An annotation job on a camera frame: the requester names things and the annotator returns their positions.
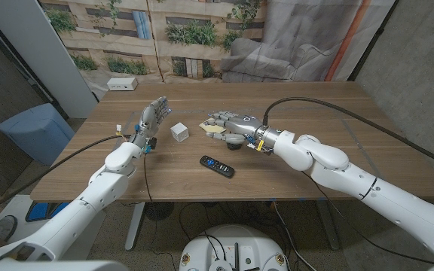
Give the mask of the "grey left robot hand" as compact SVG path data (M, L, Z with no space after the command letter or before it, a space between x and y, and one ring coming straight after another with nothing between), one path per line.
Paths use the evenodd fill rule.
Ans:
M143 149L148 141L154 138L159 125L170 112L171 110L168 107L168 101L165 96L151 102L142 111L138 122L138 129L130 137L130 142Z

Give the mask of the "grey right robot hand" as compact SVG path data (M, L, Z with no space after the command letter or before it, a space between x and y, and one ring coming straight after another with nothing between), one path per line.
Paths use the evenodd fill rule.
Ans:
M257 151L271 154L280 131L264 125L258 118L236 114L230 111L219 111L211 114L211 118L204 121L203 125L219 126L225 129L223 132L206 132L213 139L219 139L235 149L239 145L251 144Z

